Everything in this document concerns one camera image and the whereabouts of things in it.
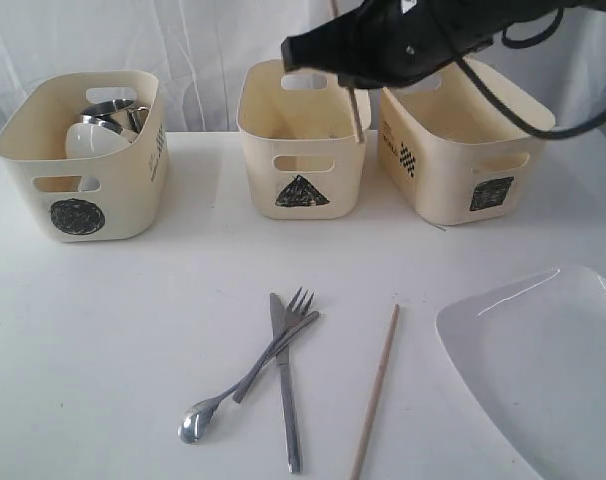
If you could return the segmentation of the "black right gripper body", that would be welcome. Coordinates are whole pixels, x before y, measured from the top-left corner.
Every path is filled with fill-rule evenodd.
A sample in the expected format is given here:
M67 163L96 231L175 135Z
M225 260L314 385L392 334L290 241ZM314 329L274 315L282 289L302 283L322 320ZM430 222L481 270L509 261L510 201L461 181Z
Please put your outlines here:
M491 46L525 49L547 39L560 24L566 1L364 1L355 10L354 54L359 89L412 85L466 55ZM554 13L547 29L526 39L507 30Z

